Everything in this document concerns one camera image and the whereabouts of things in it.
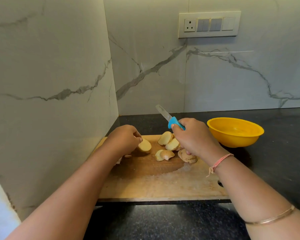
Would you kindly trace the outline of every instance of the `bowl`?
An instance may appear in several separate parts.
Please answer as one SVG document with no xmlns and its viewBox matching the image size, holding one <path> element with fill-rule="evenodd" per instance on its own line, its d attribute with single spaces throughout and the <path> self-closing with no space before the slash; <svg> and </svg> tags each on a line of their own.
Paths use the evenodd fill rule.
<svg viewBox="0 0 300 240">
<path fill-rule="evenodd" d="M 207 125 L 217 141 L 230 148 L 250 146 L 265 132 L 260 125 L 236 118 L 213 118 Z"/>
</svg>

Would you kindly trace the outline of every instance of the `gray switch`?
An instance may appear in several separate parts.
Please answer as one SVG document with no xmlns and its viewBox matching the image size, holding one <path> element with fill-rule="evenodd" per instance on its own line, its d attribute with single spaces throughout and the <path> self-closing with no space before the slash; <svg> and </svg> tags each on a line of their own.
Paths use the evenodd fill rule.
<svg viewBox="0 0 300 240">
<path fill-rule="evenodd" d="M 197 32 L 209 31 L 210 19 L 198 19 Z"/>
<path fill-rule="evenodd" d="M 212 18 L 210 31 L 220 31 L 222 27 L 223 18 Z"/>
</svg>

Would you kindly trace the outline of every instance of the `countertop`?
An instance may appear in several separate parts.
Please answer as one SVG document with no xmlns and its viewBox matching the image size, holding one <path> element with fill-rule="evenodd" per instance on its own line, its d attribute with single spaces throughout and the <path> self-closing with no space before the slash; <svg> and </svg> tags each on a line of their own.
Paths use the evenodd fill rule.
<svg viewBox="0 0 300 240">
<path fill-rule="evenodd" d="M 234 117 L 261 125 L 265 133 L 249 147 L 228 148 L 240 161 L 300 209 L 300 108 L 173 114 L 207 122 Z M 160 114 L 120 116 L 111 132 L 133 125 L 143 135 L 168 130 Z M 84 239 L 249 239 L 244 222 L 218 203 L 184 201 L 107 203 L 92 214 Z"/>
</svg>

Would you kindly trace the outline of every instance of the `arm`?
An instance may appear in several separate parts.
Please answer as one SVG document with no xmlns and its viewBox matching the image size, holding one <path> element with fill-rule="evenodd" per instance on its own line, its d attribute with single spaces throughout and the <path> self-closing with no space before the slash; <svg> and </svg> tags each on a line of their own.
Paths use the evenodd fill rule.
<svg viewBox="0 0 300 240">
<path fill-rule="evenodd" d="M 6 240 L 83 239 L 110 170 L 120 157 L 131 153 L 141 141 L 141 135 L 133 126 L 115 129 L 104 144 Z"/>
<path fill-rule="evenodd" d="M 220 146 L 207 126 L 196 119 L 184 118 L 182 131 L 174 125 L 172 130 L 187 153 L 202 158 L 210 167 L 229 152 Z M 291 204 L 271 186 L 244 166 L 235 157 L 220 163 L 215 172 L 239 215 L 246 222 L 258 222 L 275 217 L 288 210 Z M 257 239 L 300 239 L 300 211 L 266 225 L 246 225 L 252 240 Z"/>
</svg>

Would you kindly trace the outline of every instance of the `wall tile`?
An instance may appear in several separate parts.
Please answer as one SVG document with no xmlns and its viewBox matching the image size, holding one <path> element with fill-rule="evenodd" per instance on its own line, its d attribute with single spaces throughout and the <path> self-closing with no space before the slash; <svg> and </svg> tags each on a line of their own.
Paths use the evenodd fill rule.
<svg viewBox="0 0 300 240">
<path fill-rule="evenodd" d="M 300 0 L 189 0 L 237 10 L 237 37 L 188 39 L 184 111 L 300 107 Z"/>
<path fill-rule="evenodd" d="M 179 13 L 189 0 L 104 0 L 119 114 L 184 110 L 186 40 Z"/>
<path fill-rule="evenodd" d="M 118 117 L 103 0 L 0 0 L 0 183 L 21 219 Z"/>
</svg>

